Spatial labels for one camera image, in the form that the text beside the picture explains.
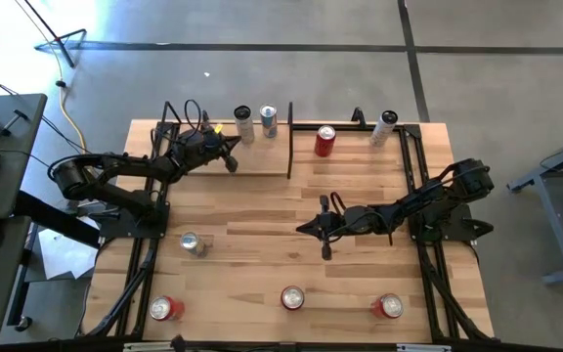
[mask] red can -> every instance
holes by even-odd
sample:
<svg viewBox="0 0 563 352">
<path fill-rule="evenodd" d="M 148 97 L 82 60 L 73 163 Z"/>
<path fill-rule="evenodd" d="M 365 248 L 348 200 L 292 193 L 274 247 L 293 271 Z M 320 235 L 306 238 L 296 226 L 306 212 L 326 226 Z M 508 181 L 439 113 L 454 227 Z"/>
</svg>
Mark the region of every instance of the red can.
<svg viewBox="0 0 563 352">
<path fill-rule="evenodd" d="M 314 146 L 314 153 L 318 156 L 328 156 L 333 150 L 333 141 L 336 140 L 336 130 L 325 125 L 319 128 L 317 133 L 317 143 Z"/>
<path fill-rule="evenodd" d="M 370 312 L 377 318 L 399 318 L 403 314 L 403 302 L 396 294 L 384 294 L 370 304 Z"/>
<path fill-rule="evenodd" d="M 186 307 L 181 300 L 169 296 L 160 296 L 152 301 L 149 314 L 159 322 L 180 319 L 184 315 Z"/>
</svg>

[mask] wooden table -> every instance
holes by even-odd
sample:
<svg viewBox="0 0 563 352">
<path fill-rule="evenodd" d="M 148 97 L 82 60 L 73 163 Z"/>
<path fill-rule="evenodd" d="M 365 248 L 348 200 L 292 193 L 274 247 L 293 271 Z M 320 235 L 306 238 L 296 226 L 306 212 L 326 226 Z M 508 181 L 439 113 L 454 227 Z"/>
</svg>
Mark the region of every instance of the wooden table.
<svg viewBox="0 0 563 352">
<path fill-rule="evenodd" d="M 148 154 L 149 131 L 155 124 L 132 121 L 126 152 Z M 454 161 L 447 127 L 426 123 L 421 131 L 434 177 Z M 144 339 L 168 340 L 180 333 L 186 340 L 429 342 L 418 256 L 407 224 L 395 232 L 394 246 L 386 236 L 342 239 L 332 245 L 333 260 L 328 262 L 321 259 L 316 239 L 294 231 L 314 218 L 320 211 L 319 196 L 331 191 L 340 193 L 347 206 L 391 202 L 407 193 L 399 139 L 390 138 L 383 149 L 373 149 L 367 137 L 367 132 L 340 132 L 332 155 L 321 158 L 313 152 L 315 132 L 295 131 L 290 180 L 189 175 L 171 185 L 169 230 L 160 243 L 152 297 L 182 299 L 186 314 L 171 322 L 148 318 Z M 415 157 L 412 160 L 420 184 Z M 118 185 L 143 189 L 144 180 L 120 177 Z M 180 248 L 180 236 L 187 231 L 212 245 L 206 258 L 195 259 Z M 131 246 L 131 240 L 115 240 L 99 257 L 85 330 L 100 321 L 122 292 Z M 444 248 L 455 297 L 479 329 L 492 335 L 473 252 L 459 242 L 445 242 Z M 289 285 L 301 286 L 306 293 L 299 311 L 288 312 L 280 304 L 280 293 Z M 376 296 L 387 292 L 404 302 L 399 319 L 377 319 L 368 310 Z M 447 331 L 440 298 L 437 305 L 441 328 Z M 131 308 L 128 331 L 138 296 Z"/>
</svg>

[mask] white can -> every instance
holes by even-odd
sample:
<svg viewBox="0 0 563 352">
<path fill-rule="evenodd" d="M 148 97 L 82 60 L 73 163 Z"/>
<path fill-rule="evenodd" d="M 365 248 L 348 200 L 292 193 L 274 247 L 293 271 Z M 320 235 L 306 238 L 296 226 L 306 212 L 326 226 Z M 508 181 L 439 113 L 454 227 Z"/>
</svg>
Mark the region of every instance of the white can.
<svg viewBox="0 0 563 352">
<path fill-rule="evenodd" d="M 372 130 L 370 144 L 374 147 L 382 147 L 395 128 L 395 124 L 397 124 L 398 120 L 399 116 L 397 116 L 394 111 L 384 111 L 377 120 L 375 128 Z"/>
<path fill-rule="evenodd" d="M 240 139 L 244 144 L 251 144 L 255 140 L 253 133 L 253 119 L 251 118 L 251 109 L 248 106 L 239 106 L 234 110 L 234 118 L 236 121 L 236 129 L 242 137 Z"/>
</svg>

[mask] white paper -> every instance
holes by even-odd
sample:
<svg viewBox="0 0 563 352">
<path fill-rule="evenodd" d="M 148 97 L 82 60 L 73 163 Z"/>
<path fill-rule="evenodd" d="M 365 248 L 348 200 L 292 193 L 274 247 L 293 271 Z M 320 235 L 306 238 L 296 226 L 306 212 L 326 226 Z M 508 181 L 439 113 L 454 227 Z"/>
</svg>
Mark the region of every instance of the white paper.
<svg viewBox="0 0 563 352">
<path fill-rule="evenodd" d="M 97 223 L 88 217 L 81 221 L 98 229 Z M 53 230 L 38 234 L 43 253 L 43 267 L 47 280 L 67 272 L 77 279 L 95 266 L 97 249 L 84 243 L 71 240 Z"/>
</svg>

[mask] metal stand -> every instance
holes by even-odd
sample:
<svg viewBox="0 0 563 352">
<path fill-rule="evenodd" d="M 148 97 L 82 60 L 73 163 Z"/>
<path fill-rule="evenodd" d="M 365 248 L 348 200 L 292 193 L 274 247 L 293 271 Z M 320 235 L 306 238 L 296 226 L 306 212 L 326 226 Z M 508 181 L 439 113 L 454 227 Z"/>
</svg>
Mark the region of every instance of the metal stand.
<svg viewBox="0 0 563 352">
<path fill-rule="evenodd" d="M 45 47 L 48 47 L 50 45 L 54 45 L 54 44 L 58 44 L 58 46 L 60 47 L 60 50 L 63 52 L 63 55 L 65 56 L 65 60 L 68 63 L 68 65 L 71 68 L 75 68 L 75 62 L 73 61 L 73 59 L 71 58 L 71 56 L 68 54 L 68 50 L 66 49 L 66 42 L 68 41 L 68 38 L 76 35 L 76 34 L 80 34 L 81 33 L 81 38 L 77 41 L 75 41 L 75 49 L 79 49 L 79 47 L 82 45 L 82 42 L 84 41 L 84 38 L 86 37 L 86 29 L 82 28 L 82 29 L 77 29 L 71 33 L 67 33 L 65 35 L 61 35 L 58 36 L 56 35 L 56 33 L 51 29 L 51 27 L 45 22 L 45 20 L 43 20 L 43 18 L 38 14 L 38 12 L 36 11 L 36 9 L 34 9 L 33 6 L 31 6 L 31 4 L 29 3 L 29 0 L 25 0 L 25 4 L 27 4 L 27 6 L 29 7 L 29 9 L 34 13 L 34 15 L 36 15 L 36 17 L 43 23 L 43 25 L 45 26 L 45 28 L 47 28 L 47 30 L 49 31 L 49 33 L 54 37 L 54 40 L 50 41 L 49 43 L 44 43 L 44 44 L 40 44 L 40 45 L 36 45 L 34 47 L 34 49 L 36 50 L 42 50 Z"/>
<path fill-rule="evenodd" d="M 545 186 L 545 178 L 553 175 L 554 177 L 562 177 L 562 172 L 558 172 L 563 169 L 563 151 L 557 155 L 551 156 L 548 159 L 541 162 L 541 166 L 535 168 L 533 171 L 529 172 L 527 175 L 512 181 L 507 184 L 507 189 L 512 193 L 518 193 L 525 186 L 534 185 L 536 186 L 536 191 L 542 201 L 542 206 L 548 217 L 548 221 L 553 229 L 553 234 L 557 239 L 559 248 L 563 255 L 563 227 L 559 219 L 559 214 L 555 210 L 551 197 Z M 563 271 L 555 272 L 542 277 L 546 284 L 554 284 L 563 282 Z"/>
<path fill-rule="evenodd" d="M 25 248 L 23 249 L 21 263 L 19 263 L 21 265 L 19 278 L 17 280 L 15 290 L 12 293 L 12 303 L 10 305 L 6 326 L 15 327 L 16 331 L 26 330 L 32 322 L 31 318 L 24 317 L 22 313 L 25 305 L 25 299 L 27 298 L 27 291 L 29 290 L 29 283 L 25 281 L 25 275 L 31 258 L 31 250 L 34 247 L 34 242 L 36 241 L 37 236 L 38 227 L 34 225 L 32 231 L 29 233 L 29 239 L 25 243 Z"/>
</svg>

